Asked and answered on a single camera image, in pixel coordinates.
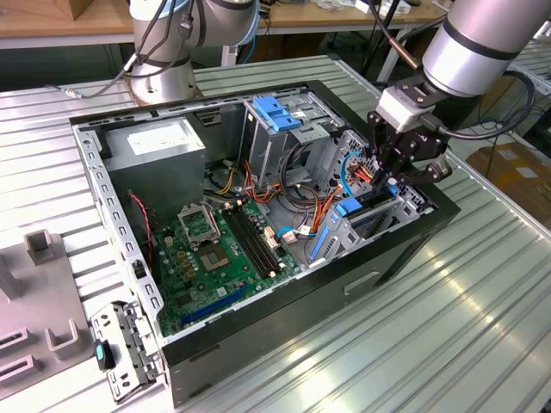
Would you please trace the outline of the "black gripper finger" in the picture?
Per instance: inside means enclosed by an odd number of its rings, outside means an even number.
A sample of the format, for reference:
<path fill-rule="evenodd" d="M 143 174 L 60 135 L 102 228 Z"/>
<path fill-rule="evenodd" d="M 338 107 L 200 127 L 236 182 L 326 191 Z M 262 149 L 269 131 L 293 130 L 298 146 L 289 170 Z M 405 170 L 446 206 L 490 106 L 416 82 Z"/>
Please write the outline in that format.
<path fill-rule="evenodd" d="M 452 169 L 446 161 L 445 156 L 440 155 L 421 166 L 413 163 L 406 164 L 394 176 L 394 179 L 403 185 L 419 185 L 440 182 L 450 176 L 451 173 Z"/>
<path fill-rule="evenodd" d="M 375 156 L 375 165 L 378 167 L 371 183 L 375 188 L 382 188 L 399 172 L 400 154 L 396 151 L 396 145 L 400 141 L 400 132 L 375 111 L 368 113 L 367 122 L 368 142 Z"/>

